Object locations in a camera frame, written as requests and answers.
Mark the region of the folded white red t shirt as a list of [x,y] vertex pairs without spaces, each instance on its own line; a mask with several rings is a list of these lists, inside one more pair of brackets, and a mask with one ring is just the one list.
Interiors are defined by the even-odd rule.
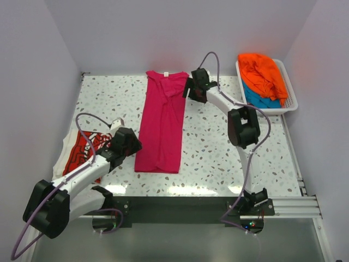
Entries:
[[[83,132],[97,151],[105,145],[112,136],[110,133]],[[61,154],[53,166],[52,179],[58,179],[72,172],[93,155],[90,144],[77,129],[72,129],[63,139]]]

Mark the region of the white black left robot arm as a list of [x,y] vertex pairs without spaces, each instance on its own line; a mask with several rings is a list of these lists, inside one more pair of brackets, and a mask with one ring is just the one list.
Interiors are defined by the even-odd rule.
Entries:
[[39,181],[33,188],[23,220],[47,237],[59,236],[68,223],[90,212],[116,213],[110,191],[92,182],[120,166],[142,148],[131,128],[120,127],[105,146],[94,150],[88,161],[52,182]]

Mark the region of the orange t shirt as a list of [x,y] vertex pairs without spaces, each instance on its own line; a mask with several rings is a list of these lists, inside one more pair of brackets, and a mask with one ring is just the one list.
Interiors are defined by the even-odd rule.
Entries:
[[278,99],[284,106],[288,93],[275,62],[262,54],[242,53],[238,55],[242,81],[262,98]]

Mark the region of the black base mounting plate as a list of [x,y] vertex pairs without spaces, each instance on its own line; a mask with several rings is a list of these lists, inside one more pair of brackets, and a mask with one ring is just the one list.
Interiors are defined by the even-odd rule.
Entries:
[[114,196],[107,207],[85,212],[95,229],[130,228],[134,224],[220,224],[259,233],[275,215],[271,199],[251,206],[233,196]]

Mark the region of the magenta t shirt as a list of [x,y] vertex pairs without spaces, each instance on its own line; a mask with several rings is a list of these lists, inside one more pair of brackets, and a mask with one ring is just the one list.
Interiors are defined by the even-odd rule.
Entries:
[[147,90],[139,131],[142,149],[135,158],[136,172],[179,173],[188,73],[147,71]]

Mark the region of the blue t shirt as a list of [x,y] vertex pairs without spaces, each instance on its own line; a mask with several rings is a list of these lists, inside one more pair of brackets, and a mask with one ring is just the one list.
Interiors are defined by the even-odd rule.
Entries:
[[242,81],[244,94],[246,102],[261,109],[279,109],[281,108],[280,102],[278,99],[271,100],[270,98],[262,98],[259,94],[251,90],[247,84]]

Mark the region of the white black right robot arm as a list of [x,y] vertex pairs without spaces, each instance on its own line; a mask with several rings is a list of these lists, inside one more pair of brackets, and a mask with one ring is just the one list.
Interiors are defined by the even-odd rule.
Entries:
[[260,182],[260,165],[255,157],[256,149],[261,145],[257,110],[225,94],[218,82],[210,81],[203,68],[191,72],[183,97],[204,104],[209,102],[226,115],[228,138],[238,151],[244,176],[241,193],[232,207],[238,206],[241,211],[256,214],[268,200],[267,190]]

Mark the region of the white plastic basket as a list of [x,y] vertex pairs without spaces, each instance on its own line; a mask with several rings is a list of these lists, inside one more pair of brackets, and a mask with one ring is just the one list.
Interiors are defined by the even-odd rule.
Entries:
[[[290,78],[288,77],[286,68],[283,64],[283,62],[281,60],[278,59],[273,59],[273,61],[275,62],[275,64],[277,65],[279,72],[282,76],[282,79],[284,81],[287,93],[288,93],[288,98],[286,99],[284,106],[282,106],[279,109],[262,109],[263,112],[265,112],[266,115],[268,116],[277,116],[277,115],[282,115],[286,112],[289,111],[295,111],[298,109],[298,102],[297,102],[297,98],[296,95],[294,93],[292,84],[290,82]],[[244,87],[243,87],[243,83],[242,83],[242,78],[240,75],[240,68],[239,68],[239,63],[238,61],[236,61],[236,70],[237,70],[237,76],[238,76],[238,82],[239,82],[239,86],[240,86],[240,90],[242,93],[242,101],[244,104],[247,103],[246,97],[245,97],[245,91],[244,91]]]

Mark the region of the aluminium rail frame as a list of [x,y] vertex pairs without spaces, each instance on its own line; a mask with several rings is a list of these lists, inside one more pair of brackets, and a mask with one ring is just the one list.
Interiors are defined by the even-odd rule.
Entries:
[[[115,196],[112,194],[113,197],[127,197],[125,195]],[[331,261],[333,256],[331,251],[328,248],[328,241],[326,237],[326,233],[323,229],[323,217],[322,213],[318,204],[318,200],[315,196],[298,196],[298,197],[271,197],[268,199],[271,199],[274,205],[274,211],[275,215],[268,216],[264,219],[265,221],[268,219],[294,219],[294,220],[302,220],[302,219],[309,219],[312,222],[312,225],[314,227],[315,231],[315,239],[318,241],[319,249],[321,252],[321,258],[324,261]],[[121,227],[112,227],[109,231],[105,231],[104,229],[95,229],[99,234],[109,234],[113,232],[116,229],[119,229]],[[250,235],[257,235],[259,233],[253,233],[248,230],[244,230],[240,227],[235,227],[239,230],[242,230],[245,234]],[[36,242],[42,237],[45,236],[43,233],[41,233],[39,230],[35,229],[34,227],[25,224],[25,227],[23,229],[23,236],[26,237],[26,243],[24,248],[20,252],[13,252],[11,255],[12,259],[20,259],[21,261],[30,261],[33,256],[34,247],[36,245]]]

